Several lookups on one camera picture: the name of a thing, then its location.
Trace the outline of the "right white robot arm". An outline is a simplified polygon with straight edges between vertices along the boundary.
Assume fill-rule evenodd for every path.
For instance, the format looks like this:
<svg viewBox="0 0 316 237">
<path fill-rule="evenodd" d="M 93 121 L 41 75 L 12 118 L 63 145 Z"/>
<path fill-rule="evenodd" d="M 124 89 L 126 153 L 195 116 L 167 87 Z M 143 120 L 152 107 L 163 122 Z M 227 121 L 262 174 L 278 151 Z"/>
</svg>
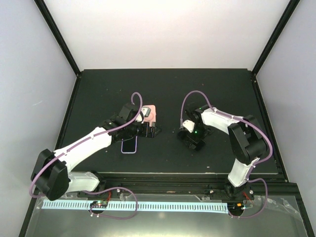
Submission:
<svg viewBox="0 0 316 237">
<path fill-rule="evenodd" d="M 229 199 L 237 198 L 242 194 L 256 163 L 271 155 L 271 143 L 257 119 L 254 116 L 229 115 L 208 105 L 187 109 L 185 113 L 189 119 L 180 120 L 177 137 L 192 150 L 199 151 L 205 146 L 204 139 L 211 134 L 211 127 L 228 134 L 235 161 L 223 192 Z"/>
</svg>

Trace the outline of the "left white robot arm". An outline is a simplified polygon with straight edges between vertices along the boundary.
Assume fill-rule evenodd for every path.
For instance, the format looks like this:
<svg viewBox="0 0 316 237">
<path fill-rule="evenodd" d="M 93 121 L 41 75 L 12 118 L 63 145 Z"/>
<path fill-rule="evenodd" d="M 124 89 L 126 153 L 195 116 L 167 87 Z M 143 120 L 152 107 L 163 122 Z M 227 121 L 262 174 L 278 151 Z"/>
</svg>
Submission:
<svg viewBox="0 0 316 237">
<path fill-rule="evenodd" d="M 73 169 L 97 151 L 114 143 L 121 144 L 121 153 L 134 154 L 140 137 L 154 138 L 160 133 L 156 125 L 156 107 L 125 104 L 118 115 L 112 116 L 78 141 L 50 151 L 40 152 L 33 172 L 32 185 L 49 200 L 57 200 L 66 193 L 90 192 L 101 197 L 105 183 L 95 171 L 74 172 Z"/>
</svg>

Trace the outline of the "pink phone case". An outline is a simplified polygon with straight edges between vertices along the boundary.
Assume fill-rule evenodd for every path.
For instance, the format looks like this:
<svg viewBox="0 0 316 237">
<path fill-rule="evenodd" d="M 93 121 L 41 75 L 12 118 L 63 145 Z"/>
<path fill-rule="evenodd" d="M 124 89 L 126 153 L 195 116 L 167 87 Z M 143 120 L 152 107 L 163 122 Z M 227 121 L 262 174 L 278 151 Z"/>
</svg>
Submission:
<svg viewBox="0 0 316 237">
<path fill-rule="evenodd" d="M 148 122 L 150 127 L 155 127 L 157 115 L 155 105 L 144 105 L 142 113 L 144 115 L 144 122 Z"/>
</svg>

